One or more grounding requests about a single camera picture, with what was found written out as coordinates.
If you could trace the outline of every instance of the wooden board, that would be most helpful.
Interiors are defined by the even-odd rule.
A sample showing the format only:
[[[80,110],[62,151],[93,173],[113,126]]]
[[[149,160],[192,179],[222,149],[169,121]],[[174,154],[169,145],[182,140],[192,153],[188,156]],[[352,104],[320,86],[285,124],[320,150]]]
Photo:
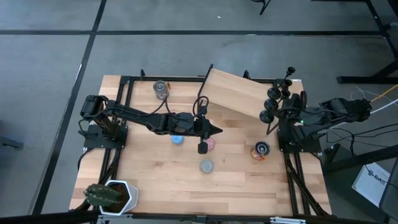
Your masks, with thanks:
[[[269,97],[267,90],[271,84],[257,83],[217,69],[211,69],[201,96],[207,96],[212,103],[224,106],[246,115],[258,118],[265,110],[264,102]],[[292,93],[300,93],[302,85],[289,88]]]
[[[119,79],[119,76],[104,76],[99,94],[115,99]],[[134,82],[131,107],[151,112],[160,105],[153,83]],[[170,82],[170,109],[176,113],[191,111],[200,85]],[[302,90],[301,82],[295,82],[294,86]],[[144,126],[127,123],[128,140],[121,154],[118,179],[139,189],[138,205],[130,212],[291,215],[284,160],[275,133],[266,136],[266,125],[258,118],[214,103],[210,103],[206,117],[224,131],[213,136],[216,146],[205,155],[197,153],[198,138],[185,138],[182,145],[174,145],[170,136],[158,136]],[[261,140],[271,145],[271,153],[259,162],[249,151]],[[79,206],[84,200],[84,189],[98,181],[103,154],[103,149],[95,149],[83,158],[70,208]],[[210,174],[200,171],[204,159],[214,162]],[[302,165],[307,187],[330,212],[319,161],[310,154],[302,154]],[[296,192],[302,211],[299,190]]]

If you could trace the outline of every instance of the potted plant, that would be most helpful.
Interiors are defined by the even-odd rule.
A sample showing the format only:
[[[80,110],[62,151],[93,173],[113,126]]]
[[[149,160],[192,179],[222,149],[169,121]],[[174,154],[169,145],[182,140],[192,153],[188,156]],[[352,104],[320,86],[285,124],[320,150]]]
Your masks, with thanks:
[[[91,184],[84,195],[103,215],[121,215],[137,205],[138,189],[123,180],[108,180],[105,185]]]

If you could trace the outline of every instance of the small can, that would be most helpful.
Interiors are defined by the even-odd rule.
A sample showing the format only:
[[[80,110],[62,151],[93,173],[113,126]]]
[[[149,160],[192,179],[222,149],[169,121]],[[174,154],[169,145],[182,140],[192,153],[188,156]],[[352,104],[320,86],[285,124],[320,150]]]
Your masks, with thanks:
[[[263,161],[266,159],[266,156],[269,154],[270,147],[268,143],[264,141],[259,141],[256,145],[250,150],[250,154],[253,158]]]
[[[164,100],[169,96],[169,90],[167,89],[167,82],[163,80],[156,81],[154,83],[154,90],[156,98],[159,100]]]

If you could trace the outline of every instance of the wooden table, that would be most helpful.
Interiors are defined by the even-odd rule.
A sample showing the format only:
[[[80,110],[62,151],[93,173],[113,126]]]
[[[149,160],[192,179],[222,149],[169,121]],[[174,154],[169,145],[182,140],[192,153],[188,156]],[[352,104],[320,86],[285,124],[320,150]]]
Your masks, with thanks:
[[[120,76],[105,75],[99,94],[114,100],[119,80]],[[134,82],[131,107],[151,112],[160,105],[153,83]],[[200,85],[200,82],[170,82],[170,109],[176,113],[191,112]],[[294,82],[292,86],[298,93],[302,88],[301,82]],[[166,113],[165,107],[159,112]],[[216,146],[205,155],[197,153],[199,138],[184,137],[182,145],[174,145],[168,135],[158,136],[144,126],[127,123],[128,139],[122,150],[118,179],[139,189],[137,207],[130,212],[292,215],[283,154],[279,152],[275,132],[266,136],[267,126],[258,118],[214,103],[209,104],[206,117],[223,132],[212,136]],[[260,162],[254,160],[249,151],[262,140],[271,145],[271,153]],[[86,187],[97,183],[103,156],[103,149],[94,149],[83,158],[70,208],[79,206]],[[301,158],[309,191],[323,209],[331,212],[318,159],[307,153],[302,153]],[[200,162],[204,159],[214,162],[215,168],[210,174],[200,171]],[[303,213],[299,192],[296,188],[298,207]]]

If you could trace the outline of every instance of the cactus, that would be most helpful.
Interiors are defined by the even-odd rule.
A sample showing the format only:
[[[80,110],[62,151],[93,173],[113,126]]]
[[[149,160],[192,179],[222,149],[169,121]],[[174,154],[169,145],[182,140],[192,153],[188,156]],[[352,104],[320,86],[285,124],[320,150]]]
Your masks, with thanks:
[[[108,207],[114,203],[122,203],[122,193],[101,184],[91,184],[83,193],[87,202],[94,206]]]

